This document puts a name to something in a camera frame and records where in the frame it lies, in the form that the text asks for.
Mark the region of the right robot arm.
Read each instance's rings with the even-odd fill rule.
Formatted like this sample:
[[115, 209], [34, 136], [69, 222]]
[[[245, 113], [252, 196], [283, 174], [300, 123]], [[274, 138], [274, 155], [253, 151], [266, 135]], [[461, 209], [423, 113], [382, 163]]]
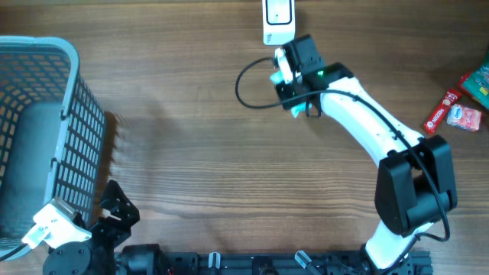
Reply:
[[447, 214], [458, 205], [452, 152], [441, 136], [424, 137], [377, 103], [342, 63], [326, 64], [309, 35], [274, 51], [270, 80], [280, 104], [298, 115], [316, 107], [338, 122], [377, 167], [380, 223], [363, 245], [360, 274], [428, 274], [431, 259], [413, 251], [421, 238], [445, 242]]

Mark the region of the large green snack bag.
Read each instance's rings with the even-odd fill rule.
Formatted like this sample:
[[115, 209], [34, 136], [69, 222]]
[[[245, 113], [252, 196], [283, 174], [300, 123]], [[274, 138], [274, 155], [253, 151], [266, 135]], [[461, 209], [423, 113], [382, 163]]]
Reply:
[[463, 75], [458, 87], [488, 110], [488, 52], [477, 69]]

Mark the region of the pink candy packet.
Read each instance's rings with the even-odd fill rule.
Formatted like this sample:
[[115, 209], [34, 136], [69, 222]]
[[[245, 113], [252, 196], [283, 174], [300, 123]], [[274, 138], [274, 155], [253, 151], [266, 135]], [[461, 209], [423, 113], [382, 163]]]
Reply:
[[448, 113], [447, 123], [466, 131], [478, 131], [481, 124], [481, 112], [463, 105], [454, 104]]

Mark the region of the red Nescafe coffee stick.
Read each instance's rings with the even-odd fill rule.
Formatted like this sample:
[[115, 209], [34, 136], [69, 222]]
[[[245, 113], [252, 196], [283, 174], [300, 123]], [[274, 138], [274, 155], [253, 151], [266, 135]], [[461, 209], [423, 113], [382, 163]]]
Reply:
[[462, 97], [462, 93], [457, 89], [449, 89], [439, 104], [435, 107], [432, 114], [423, 124], [423, 129], [428, 134], [434, 134], [442, 119], [448, 114], [450, 108]]

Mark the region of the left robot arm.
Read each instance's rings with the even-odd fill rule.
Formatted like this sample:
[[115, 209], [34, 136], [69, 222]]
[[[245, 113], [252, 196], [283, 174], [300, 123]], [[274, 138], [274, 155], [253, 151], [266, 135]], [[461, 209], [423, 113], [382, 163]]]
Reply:
[[49, 253], [44, 275], [115, 275], [118, 272], [114, 249], [131, 237], [131, 227], [140, 220], [136, 206], [119, 184], [109, 180], [99, 206], [110, 211], [89, 229], [87, 241], [71, 241]]

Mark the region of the small teal snack packet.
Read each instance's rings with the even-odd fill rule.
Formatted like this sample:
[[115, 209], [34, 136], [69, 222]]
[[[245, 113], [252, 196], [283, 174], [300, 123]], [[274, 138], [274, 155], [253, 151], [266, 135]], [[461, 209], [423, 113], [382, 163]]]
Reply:
[[[283, 80], [283, 74], [281, 72], [273, 73], [270, 76], [270, 81], [275, 85], [280, 101], [287, 99], [287, 96], [285, 95], [285, 88], [287, 86], [285, 85], [285, 82]], [[285, 110], [289, 110], [294, 118], [297, 118], [301, 112], [304, 112], [306, 110], [306, 107], [307, 103], [303, 99], [300, 99], [298, 103], [292, 102], [289, 103], [287, 106], [283, 105], [283, 108]]]

